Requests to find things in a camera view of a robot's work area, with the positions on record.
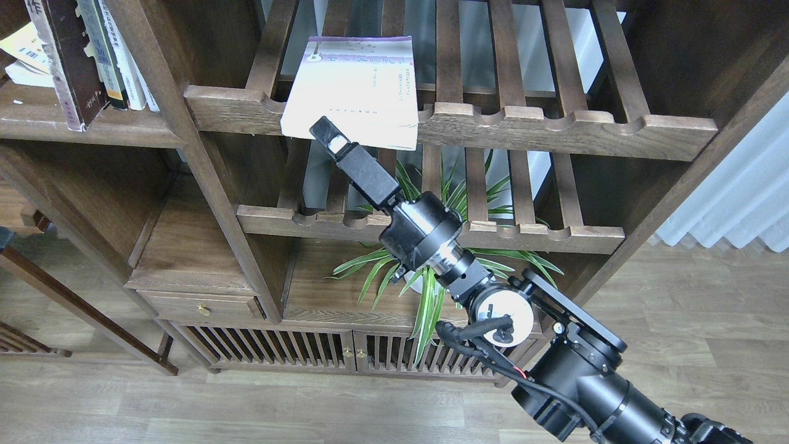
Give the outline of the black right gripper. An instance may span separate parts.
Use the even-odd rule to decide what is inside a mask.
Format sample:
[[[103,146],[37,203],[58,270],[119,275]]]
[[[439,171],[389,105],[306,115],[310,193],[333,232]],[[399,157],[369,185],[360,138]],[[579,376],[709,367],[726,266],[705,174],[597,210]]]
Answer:
[[[405,200],[398,181],[364,146],[350,141],[327,117],[318,119],[309,132],[370,205],[391,217],[391,224],[378,241],[405,270],[419,269],[440,245],[459,236],[463,221],[457,211],[446,207],[434,193]]]

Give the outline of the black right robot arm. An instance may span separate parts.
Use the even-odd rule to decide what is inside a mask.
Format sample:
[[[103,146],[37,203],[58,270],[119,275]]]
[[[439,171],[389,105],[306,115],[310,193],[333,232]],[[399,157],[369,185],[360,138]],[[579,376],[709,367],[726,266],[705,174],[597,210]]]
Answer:
[[[425,192],[409,200],[398,181],[364,146],[350,141],[328,118],[310,133],[375,210],[391,217],[381,244],[398,262],[392,282],[429,269],[470,321],[457,327],[437,321],[446,346],[478,360],[515,383],[513,399],[560,441],[585,427],[597,443],[746,443],[721,422],[696,413],[676,418],[617,373],[626,343],[559,290],[524,270],[507,283],[470,250],[457,244],[461,216]],[[504,356],[502,347],[525,340],[533,307],[555,321],[555,338],[529,371]]]

